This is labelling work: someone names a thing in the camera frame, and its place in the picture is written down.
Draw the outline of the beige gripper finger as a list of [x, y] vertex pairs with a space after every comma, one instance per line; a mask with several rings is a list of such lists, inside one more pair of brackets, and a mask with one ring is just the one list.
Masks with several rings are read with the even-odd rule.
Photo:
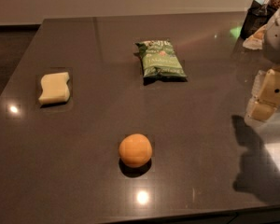
[[262, 70], [259, 70], [257, 75], [255, 76], [253, 87], [252, 87], [252, 90], [251, 90], [251, 94], [253, 96], [258, 96], [259, 95], [259, 93], [262, 89], [265, 77], [266, 77], [266, 72], [262, 71]]
[[271, 68], [265, 72], [259, 95], [252, 95], [247, 105], [247, 115], [258, 121], [268, 120], [280, 106], [280, 68]]

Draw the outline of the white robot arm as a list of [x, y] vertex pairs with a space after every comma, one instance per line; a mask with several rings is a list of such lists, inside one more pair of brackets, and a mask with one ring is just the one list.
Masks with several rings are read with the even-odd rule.
[[256, 75], [246, 109], [251, 119], [259, 121], [268, 120], [280, 106], [280, 8], [267, 23], [263, 52], [273, 67]]

